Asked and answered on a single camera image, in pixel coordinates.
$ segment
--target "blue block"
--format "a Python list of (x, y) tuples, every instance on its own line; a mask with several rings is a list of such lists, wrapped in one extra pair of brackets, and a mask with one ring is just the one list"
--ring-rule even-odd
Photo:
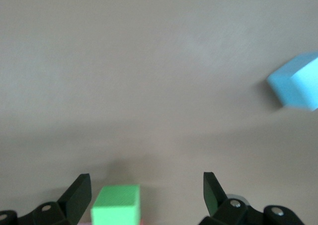
[(267, 81), (286, 107), (318, 108), (318, 52), (301, 54), (272, 73)]

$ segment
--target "green block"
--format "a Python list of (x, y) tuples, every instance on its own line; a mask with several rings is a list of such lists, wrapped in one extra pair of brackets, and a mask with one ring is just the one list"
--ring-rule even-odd
[(139, 225), (139, 185), (105, 186), (92, 209), (93, 225)]

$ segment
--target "screw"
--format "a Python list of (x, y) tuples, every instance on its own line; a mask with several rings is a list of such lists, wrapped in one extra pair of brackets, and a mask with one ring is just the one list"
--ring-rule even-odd
[(1, 214), (0, 215), (0, 221), (5, 220), (8, 217), (7, 214)]
[(273, 207), (272, 208), (272, 212), (278, 216), (283, 216), (284, 215), (284, 212), (283, 210), (281, 210), (280, 208), (278, 207)]
[(43, 206), (43, 208), (42, 208), (42, 212), (48, 211), (50, 208), (51, 208), (51, 205), (45, 205), (45, 206)]
[(239, 208), (239, 207), (240, 207), (240, 203), (239, 203), (239, 201), (237, 201), (237, 200), (231, 200), (231, 201), (230, 201), (230, 204), (231, 204), (233, 207), (236, 207), (236, 208)]

